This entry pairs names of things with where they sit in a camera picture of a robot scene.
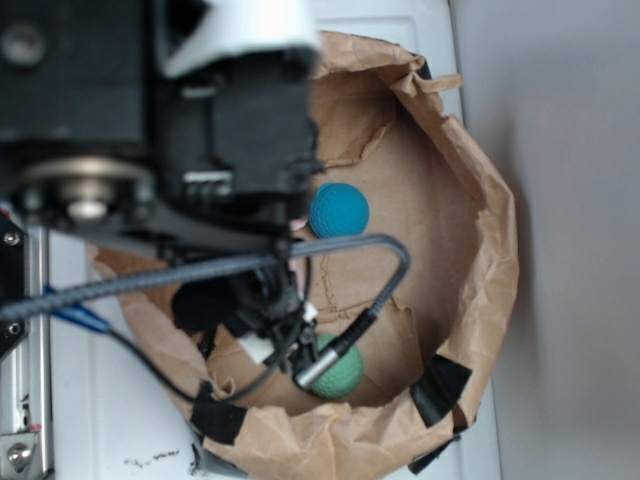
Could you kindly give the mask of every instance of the black electrical tape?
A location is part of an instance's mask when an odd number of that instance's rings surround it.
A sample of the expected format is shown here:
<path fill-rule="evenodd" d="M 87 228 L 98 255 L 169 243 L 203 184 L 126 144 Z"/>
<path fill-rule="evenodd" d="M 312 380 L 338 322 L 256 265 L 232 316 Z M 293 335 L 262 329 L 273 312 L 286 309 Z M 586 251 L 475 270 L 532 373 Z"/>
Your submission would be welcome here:
<path fill-rule="evenodd" d="M 447 358 L 433 357 L 424 375 L 411 386 L 411 397 L 427 428 L 442 420 L 462 395 L 471 370 Z"/>
<path fill-rule="evenodd" d="M 233 445 L 248 410 L 228 403 L 216 402 L 211 398 L 212 393 L 211 384 L 203 382 L 189 421 L 211 440 L 223 445 Z"/>
<path fill-rule="evenodd" d="M 409 465 L 407 465 L 407 468 L 414 475 L 418 475 L 425 468 L 427 468 L 429 465 L 431 465 L 431 463 L 434 460 L 436 460 L 440 455 L 442 455 L 442 452 L 444 452 L 449 447 L 449 445 L 451 445 L 453 442 L 455 442 L 455 441 L 457 441 L 459 439 L 460 439 L 460 437 L 453 437 L 447 443 L 445 443 L 444 445 L 436 448 L 434 451 L 429 452 L 426 455 L 422 455 L 421 457 L 416 458 L 413 462 L 411 462 Z"/>

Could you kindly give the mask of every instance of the white surface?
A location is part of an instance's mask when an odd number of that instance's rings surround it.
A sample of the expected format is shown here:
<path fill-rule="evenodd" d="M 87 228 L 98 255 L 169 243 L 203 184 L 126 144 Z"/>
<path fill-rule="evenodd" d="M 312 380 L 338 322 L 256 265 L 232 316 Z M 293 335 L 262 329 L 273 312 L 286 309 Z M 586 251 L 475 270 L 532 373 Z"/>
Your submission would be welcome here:
<path fill-rule="evenodd" d="M 215 0 L 195 32 L 163 65 L 169 78 L 248 53 L 319 50 L 310 0 Z"/>
<path fill-rule="evenodd" d="M 504 478 L 638 478 L 640 3 L 452 3 L 466 124 L 518 203 Z"/>
<path fill-rule="evenodd" d="M 86 281 L 83 242 L 53 234 L 51 252 L 52 285 Z M 114 298 L 91 307 L 127 331 Z M 57 480 L 191 478 L 194 436 L 138 360 L 110 338 L 59 320 L 52 324 L 51 356 Z"/>
<path fill-rule="evenodd" d="M 434 76 L 456 71 L 445 0 L 316 0 L 313 5 L 325 29 L 401 43 L 425 54 Z M 449 112 L 461 116 L 457 91 L 448 92 L 444 101 Z M 81 242 L 54 236 L 55 287 L 83 281 L 83 255 Z M 94 308 L 120 329 L 125 328 L 115 300 L 96 302 Z M 107 338 L 60 322 L 54 323 L 52 355 L 57 480 L 191 478 L 187 471 L 193 459 L 192 433 L 137 360 Z M 179 453 L 175 456 L 154 459 L 176 450 Z M 226 477 L 210 474 L 209 478 Z M 387 478 L 416 477 L 403 469 Z M 477 424 L 417 478 L 500 479 L 491 388 L 483 399 Z"/>

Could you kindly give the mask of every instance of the cable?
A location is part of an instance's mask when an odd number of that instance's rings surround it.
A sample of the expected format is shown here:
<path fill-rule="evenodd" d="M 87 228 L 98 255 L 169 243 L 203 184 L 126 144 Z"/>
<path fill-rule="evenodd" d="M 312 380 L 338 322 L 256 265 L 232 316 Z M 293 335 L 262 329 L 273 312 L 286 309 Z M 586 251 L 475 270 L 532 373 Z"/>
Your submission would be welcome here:
<path fill-rule="evenodd" d="M 194 405 L 198 404 L 198 403 L 207 403 L 206 400 L 200 400 L 198 398 L 192 397 L 191 395 L 186 393 L 184 390 L 182 390 L 179 387 L 177 387 L 171 381 L 171 379 L 169 379 L 169 377 L 167 377 L 158 367 L 155 366 L 155 364 L 149 359 L 149 357 L 147 357 L 142 352 L 142 350 L 140 350 L 133 342 L 131 342 L 128 338 L 123 336 L 121 333 L 119 333 L 119 332 L 117 332 L 115 330 L 109 330 L 106 333 L 108 335 L 110 335 L 111 338 L 113 338 L 120 345 L 122 345 L 127 350 L 129 350 L 136 358 L 138 358 L 138 360 L 140 360 L 144 365 L 147 366 L 147 368 L 149 368 L 149 370 L 151 370 L 151 372 L 156 376 L 156 378 L 164 386 L 166 386 L 169 390 L 171 390 L 173 393 L 175 393 L 181 399 L 183 399 L 183 400 L 185 400 L 185 401 L 187 401 L 189 403 L 192 403 Z M 234 402 L 237 402 L 237 401 L 243 399 L 244 397 L 246 397 L 248 395 L 251 395 L 253 392 L 258 390 L 269 379 L 269 377 L 271 377 L 271 375 L 273 375 L 273 373 L 276 371 L 278 366 L 280 366 L 280 364 L 285 360 L 285 358 L 287 356 L 287 353 L 289 352 L 289 347 L 294 342 L 294 340 L 296 339 L 296 337 L 298 336 L 299 333 L 300 333 L 300 328 L 297 328 L 297 329 L 292 328 L 291 329 L 291 333 L 286 338 L 286 340 L 284 342 L 284 345 L 280 349 L 280 351 L 278 352 L 278 355 L 277 355 L 276 359 L 274 360 L 274 362 L 271 365 L 269 365 L 269 367 L 264 372 L 262 372 L 247 387 L 243 388 L 242 390 L 234 393 L 233 395 L 231 395 L 231 396 L 229 396 L 229 397 L 227 397 L 225 399 L 216 400 L 216 401 L 218 403 L 221 403 L 221 404 L 234 403 Z"/>
<path fill-rule="evenodd" d="M 381 292 L 373 301 L 371 307 L 366 309 L 356 321 L 349 327 L 349 329 L 340 337 L 335 339 L 329 347 L 323 350 L 330 356 L 329 350 L 333 349 L 333 353 L 336 356 L 341 356 L 350 345 L 353 345 L 355 341 L 367 330 L 367 328 L 375 321 L 378 313 L 391 297 L 393 290 L 400 283 L 407 270 L 409 269 L 410 258 L 409 253 L 404 246 L 388 235 L 367 235 L 367 236 L 353 236 L 353 237 L 338 237 L 324 240 L 318 240 L 315 242 L 303 242 L 294 244 L 291 248 L 291 257 L 311 257 L 318 254 L 326 254 L 337 252 L 341 250 L 350 250 L 361 247 L 373 247 L 384 246 L 393 251 L 399 259 L 399 265 L 392 275 L 391 279 L 387 282 Z M 28 298 L 18 302 L 12 302 L 8 305 L 0 308 L 0 321 L 15 322 L 18 320 L 27 319 L 31 316 L 43 313 L 54 313 L 56 311 L 64 310 L 74 305 L 79 305 L 86 300 L 92 300 L 100 297 L 124 294 L 130 291 L 146 290 L 150 288 L 162 287 L 174 283 L 186 283 L 195 282 L 199 280 L 205 280 L 209 278 L 217 278 L 227 275 L 233 275 L 241 273 L 247 270 L 253 270 L 257 268 L 263 268 L 277 263 L 279 259 L 272 254 L 245 254 L 234 257 L 226 257 L 216 260 L 208 260 L 195 264 L 182 265 L 165 270 L 154 270 L 151 272 L 144 272 L 135 275 L 129 275 L 119 277 L 113 280 L 106 280 L 100 282 L 94 282 L 80 287 L 70 288 L 60 292 L 49 292 L 43 296 Z M 309 293 L 311 286 L 310 274 L 307 275 L 307 281 L 305 283 L 305 298 Z M 151 371 L 156 377 L 166 385 L 171 391 L 178 395 L 183 400 L 191 403 L 198 402 L 197 399 L 191 397 L 183 390 L 175 386 L 169 378 L 167 378 L 141 350 L 139 350 L 133 343 L 123 337 L 121 334 L 108 330 L 107 332 L 118 341 L 121 345 L 125 346 L 129 351 L 134 353 Z M 222 401 L 222 403 L 230 403 L 237 401 L 260 387 L 270 376 L 275 369 L 284 361 L 290 345 L 296 338 L 296 329 L 292 329 L 289 337 L 280 349 L 278 356 L 274 363 L 269 366 L 252 384 L 240 392 L 232 395 L 231 397 Z M 321 368 L 320 365 L 312 365 L 312 369 L 315 369 L 315 373 Z M 307 382 L 298 382 L 299 385 L 308 383 L 313 374 L 306 374 Z"/>
<path fill-rule="evenodd" d="M 114 340 L 116 340 L 120 345 L 125 347 L 134 356 L 138 358 L 142 363 L 144 363 L 149 370 L 153 372 L 160 382 L 165 385 L 169 390 L 178 395 L 181 399 L 186 400 L 189 403 L 196 403 L 198 401 L 197 398 L 192 397 L 184 390 L 178 388 L 170 379 L 167 377 L 162 371 L 156 367 L 149 357 L 147 357 L 142 350 L 140 350 L 135 344 L 133 344 L 128 338 L 124 337 L 121 333 L 116 332 L 115 330 L 109 330 L 107 335 L 111 336 Z"/>
<path fill-rule="evenodd" d="M 360 247 L 384 246 L 392 250 L 400 260 L 400 264 L 387 285 L 374 300 L 370 310 L 377 314 L 391 296 L 395 287 L 400 283 L 409 268 L 409 254 L 406 249 L 393 237 L 388 235 L 366 235 L 353 237 L 338 237 L 293 244 L 291 257 L 309 257 L 318 254 L 332 253 L 340 250 L 350 250 Z M 217 278 L 236 273 L 267 267 L 277 263 L 277 257 L 270 253 L 245 254 L 225 257 L 216 260 L 181 265 L 164 270 L 153 270 L 134 275 L 119 277 L 113 280 L 89 283 L 80 287 L 61 290 L 39 297 L 32 297 L 12 302 L 0 308 L 0 321 L 15 322 L 31 316 L 52 313 L 87 300 L 121 295 L 131 291 L 148 290 L 174 283 L 187 283 L 208 278 Z"/>

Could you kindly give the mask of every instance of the white plastic part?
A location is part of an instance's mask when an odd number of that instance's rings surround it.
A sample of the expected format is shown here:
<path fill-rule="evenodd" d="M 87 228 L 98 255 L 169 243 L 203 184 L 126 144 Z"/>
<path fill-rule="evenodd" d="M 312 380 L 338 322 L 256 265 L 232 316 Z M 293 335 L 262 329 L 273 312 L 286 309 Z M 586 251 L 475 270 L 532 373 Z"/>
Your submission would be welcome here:
<path fill-rule="evenodd" d="M 215 0 L 195 32 L 161 65 L 181 77 L 218 60 L 288 48 L 320 49 L 308 0 Z"/>
<path fill-rule="evenodd" d="M 256 365 L 264 362 L 275 352 L 271 340 L 260 338 L 253 332 L 247 333 L 239 338 L 238 343 Z"/>

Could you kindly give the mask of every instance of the screw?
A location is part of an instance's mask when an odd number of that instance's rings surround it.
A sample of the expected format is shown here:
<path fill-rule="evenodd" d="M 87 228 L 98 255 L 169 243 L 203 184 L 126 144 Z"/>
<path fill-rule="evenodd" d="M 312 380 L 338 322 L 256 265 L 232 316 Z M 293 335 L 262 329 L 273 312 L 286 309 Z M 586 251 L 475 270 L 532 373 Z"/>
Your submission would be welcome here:
<path fill-rule="evenodd" d="M 16 443 L 7 452 L 7 458 L 16 473 L 21 473 L 31 462 L 31 450 L 24 443 Z"/>
<path fill-rule="evenodd" d="M 4 243 L 10 247 L 15 247 L 20 243 L 20 235 L 15 232 L 9 232 L 4 234 Z"/>
<path fill-rule="evenodd" d="M 33 68 L 46 53 L 47 42 L 35 25 L 15 23 L 2 34 L 2 54 L 16 67 Z"/>

